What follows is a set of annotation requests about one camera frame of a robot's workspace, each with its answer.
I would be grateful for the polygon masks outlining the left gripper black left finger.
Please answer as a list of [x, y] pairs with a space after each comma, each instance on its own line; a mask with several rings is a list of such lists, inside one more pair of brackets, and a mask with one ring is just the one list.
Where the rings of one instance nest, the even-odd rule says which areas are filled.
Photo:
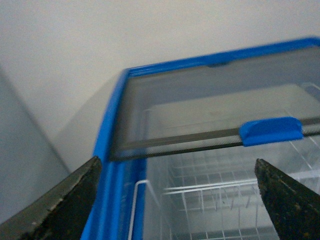
[[94, 156], [0, 225], [2, 240], [79, 240], [96, 200], [102, 171]]

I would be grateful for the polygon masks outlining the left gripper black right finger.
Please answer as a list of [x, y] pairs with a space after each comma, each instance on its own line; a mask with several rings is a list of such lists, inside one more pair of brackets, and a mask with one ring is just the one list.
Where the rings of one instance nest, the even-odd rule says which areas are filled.
[[254, 173], [263, 204], [281, 240], [320, 238], [320, 195], [264, 159]]

